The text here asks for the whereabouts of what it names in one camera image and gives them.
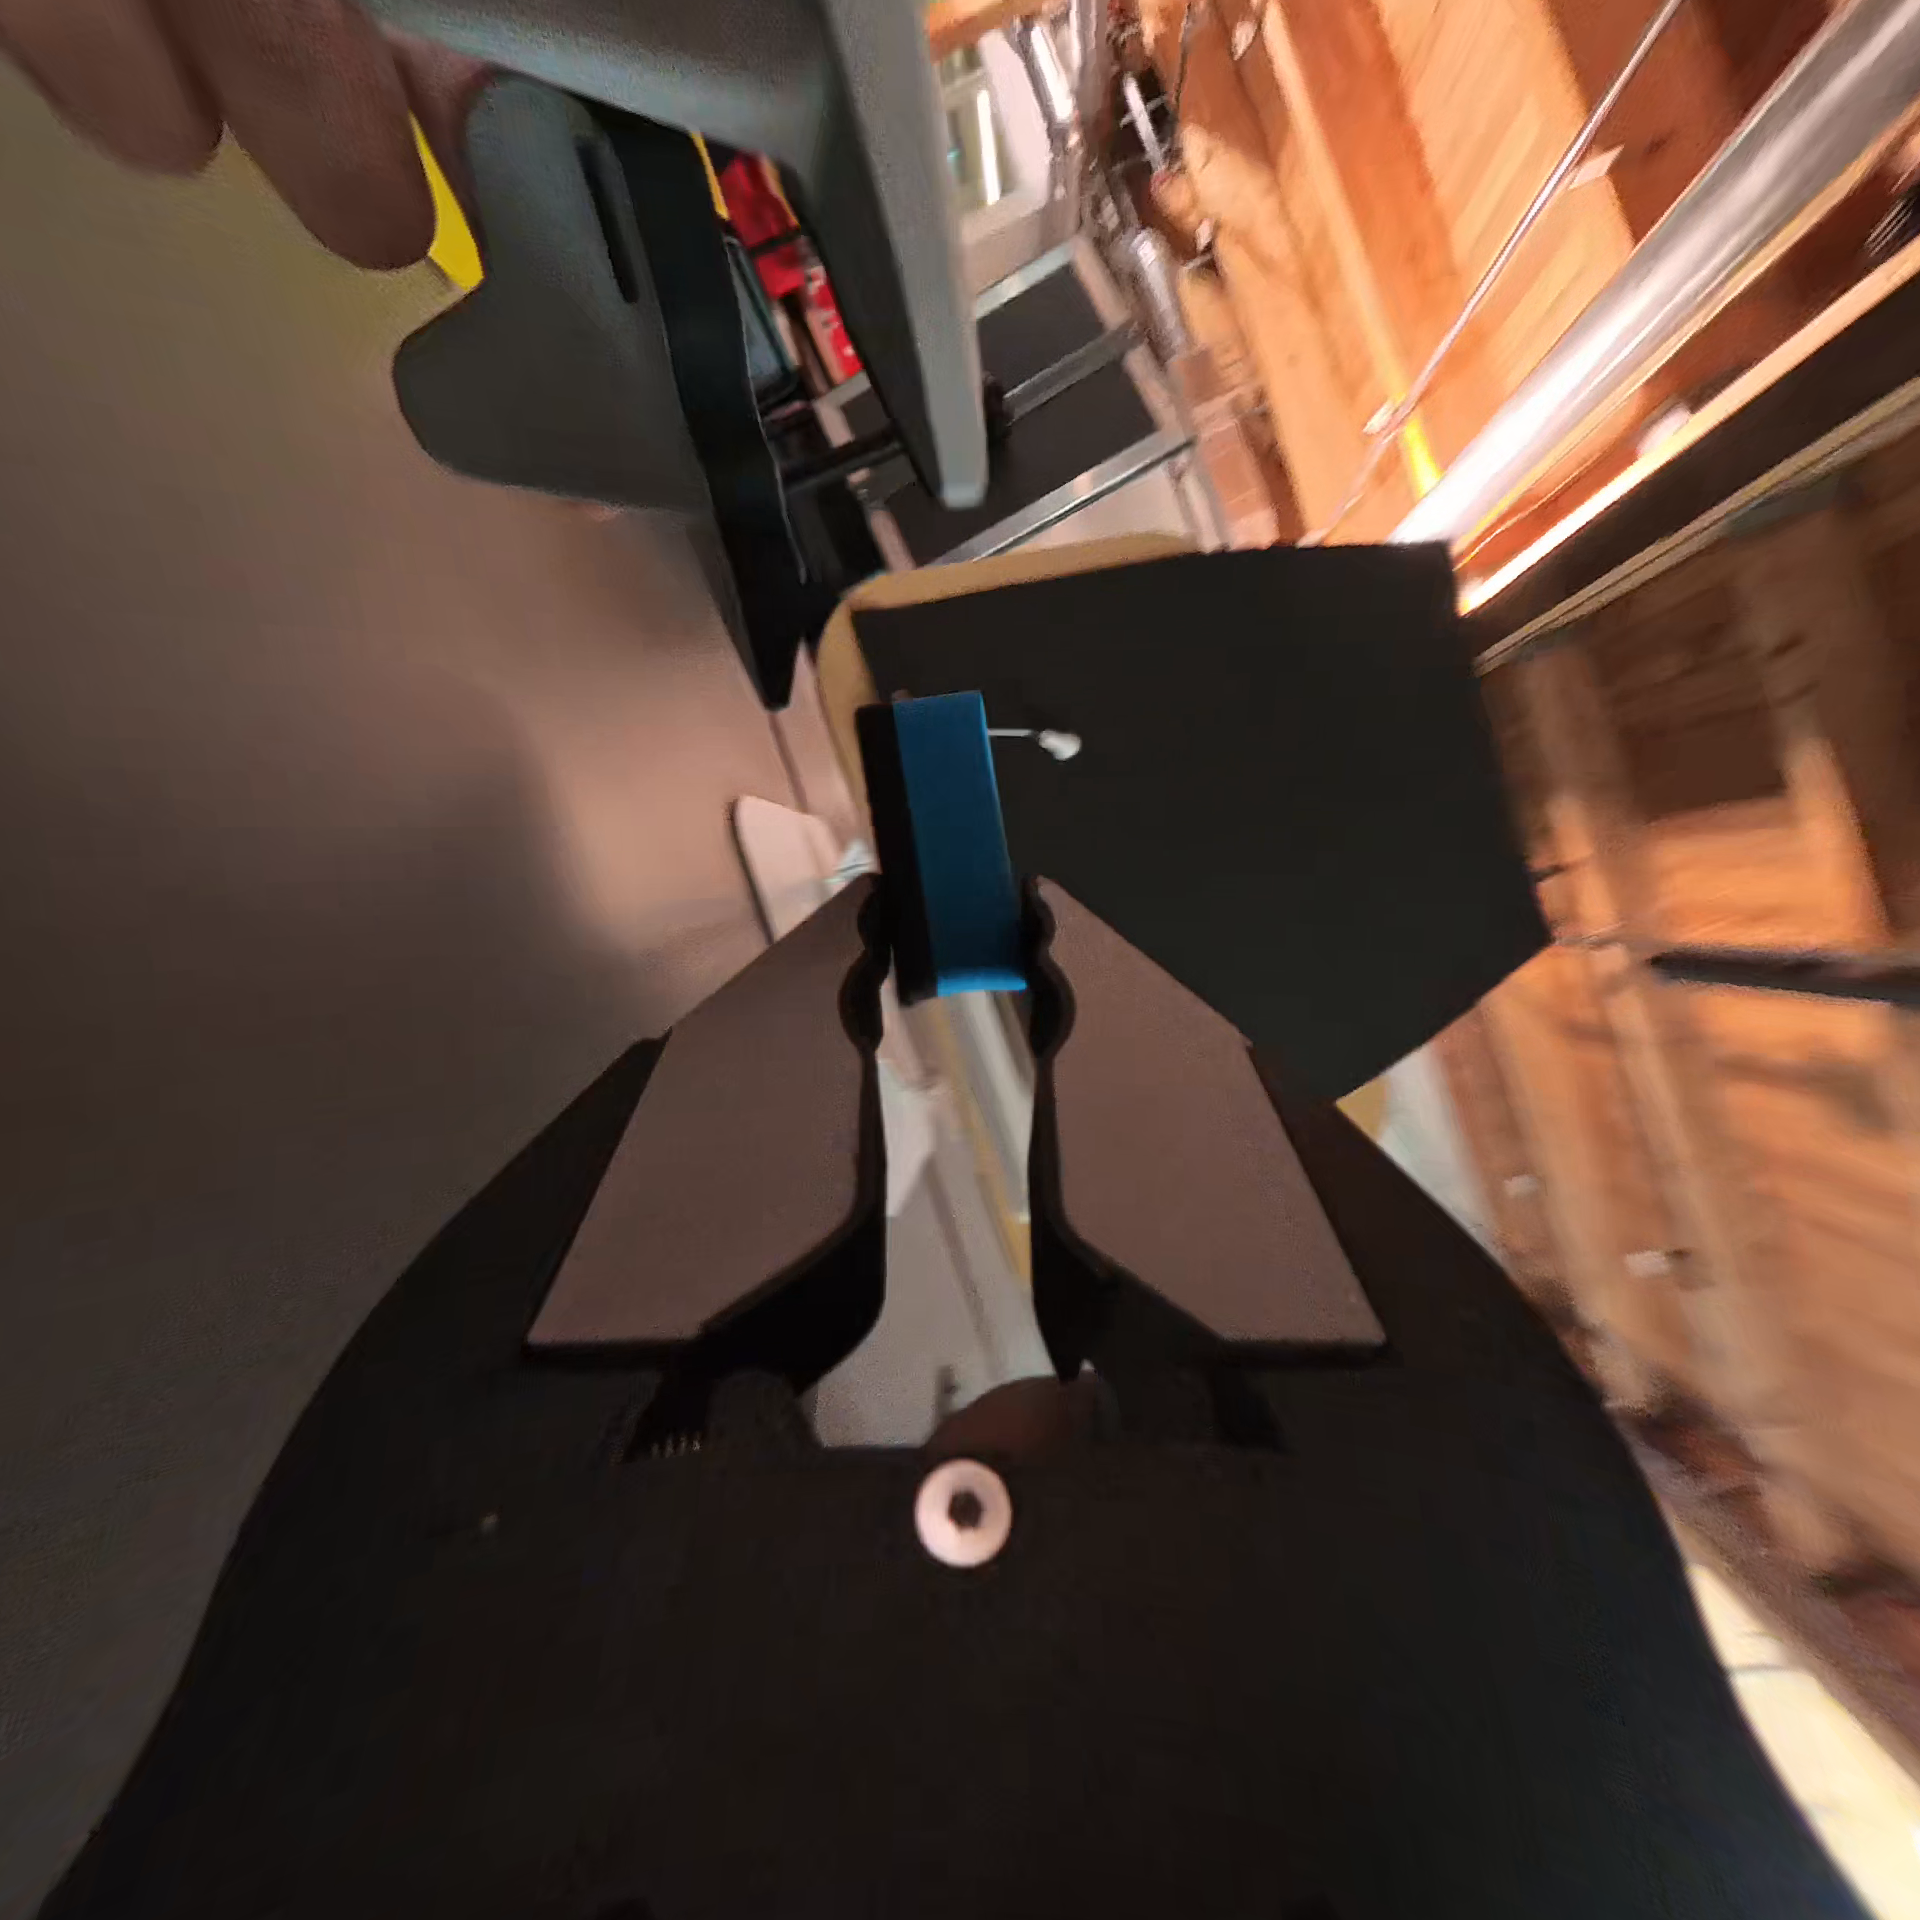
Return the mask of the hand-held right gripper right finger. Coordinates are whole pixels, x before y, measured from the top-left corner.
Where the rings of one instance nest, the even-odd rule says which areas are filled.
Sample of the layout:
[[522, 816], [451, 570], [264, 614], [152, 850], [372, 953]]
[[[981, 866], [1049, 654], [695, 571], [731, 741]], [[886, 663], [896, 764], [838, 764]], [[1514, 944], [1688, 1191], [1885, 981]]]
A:
[[1386, 1347], [1248, 1040], [1055, 880], [1025, 893], [1035, 1313], [1052, 1366]]

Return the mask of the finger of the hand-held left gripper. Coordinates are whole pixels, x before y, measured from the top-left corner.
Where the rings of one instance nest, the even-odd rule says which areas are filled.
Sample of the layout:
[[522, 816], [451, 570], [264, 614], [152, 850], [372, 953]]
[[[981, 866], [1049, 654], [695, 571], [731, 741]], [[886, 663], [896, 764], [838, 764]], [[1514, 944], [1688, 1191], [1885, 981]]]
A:
[[675, 518], [785, 708], [811, 577], [695, 141], [505, 76], [468, 113], [465, 173], [482, 280], [398, 348], [405, 426], [455, 474]]
[[975, 301], [919, 3], [368, 3], [404, 34], [768, 158], [926, 491], [989, 483]]

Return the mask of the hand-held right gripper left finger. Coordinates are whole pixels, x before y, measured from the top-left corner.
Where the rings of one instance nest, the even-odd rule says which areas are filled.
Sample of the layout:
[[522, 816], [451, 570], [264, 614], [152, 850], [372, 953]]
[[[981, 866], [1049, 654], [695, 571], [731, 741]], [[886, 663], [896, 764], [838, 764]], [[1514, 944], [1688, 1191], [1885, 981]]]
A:
[[529, 1351], [815, 1388], [886, 1294], [886, 981], [859, 878], [655, 1050]]

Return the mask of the blue whiteboard eraser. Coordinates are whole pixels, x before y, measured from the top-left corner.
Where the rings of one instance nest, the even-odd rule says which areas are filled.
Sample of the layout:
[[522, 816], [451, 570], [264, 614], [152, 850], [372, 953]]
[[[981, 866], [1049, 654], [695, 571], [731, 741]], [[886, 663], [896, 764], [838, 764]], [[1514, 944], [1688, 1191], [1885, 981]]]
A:
[[1025, 924], [981, 694], [869, 704], [854, 737], [904, 1006], [1025, 988]]

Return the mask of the person's left hand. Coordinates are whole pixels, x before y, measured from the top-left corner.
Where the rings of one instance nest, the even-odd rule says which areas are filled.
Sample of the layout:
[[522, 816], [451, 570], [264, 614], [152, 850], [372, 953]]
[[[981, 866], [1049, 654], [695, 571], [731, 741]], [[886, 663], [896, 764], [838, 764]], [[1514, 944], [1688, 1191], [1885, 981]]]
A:
[[192, 178], [232, 137], [335, 258], [428, 254], [492, 70], [356, 3], [6, 3], [4, 61], [96, 153]]

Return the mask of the silver ceiling pipe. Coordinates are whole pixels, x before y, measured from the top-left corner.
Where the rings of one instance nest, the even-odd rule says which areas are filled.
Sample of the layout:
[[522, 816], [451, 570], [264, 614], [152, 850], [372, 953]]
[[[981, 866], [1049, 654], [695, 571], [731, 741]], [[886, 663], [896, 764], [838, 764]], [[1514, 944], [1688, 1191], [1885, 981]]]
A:
[[1388, 543], [1455, 547], [1522, 496], [1844, 204], [1915, 113], [1916, 6], [1841, 6]]

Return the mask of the black board with wooden frame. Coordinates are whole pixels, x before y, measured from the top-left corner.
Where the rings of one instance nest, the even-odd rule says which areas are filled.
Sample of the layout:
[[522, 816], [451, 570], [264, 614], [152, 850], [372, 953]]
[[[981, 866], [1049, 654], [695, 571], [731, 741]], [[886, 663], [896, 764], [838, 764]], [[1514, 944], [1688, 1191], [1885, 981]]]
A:
[[1099, 538], [871, 577], [815, 658], [869, 701], [981, 694], [1018, 876], [1055, 880], [1339, 1101], [1549, 947], [1445, 547]]

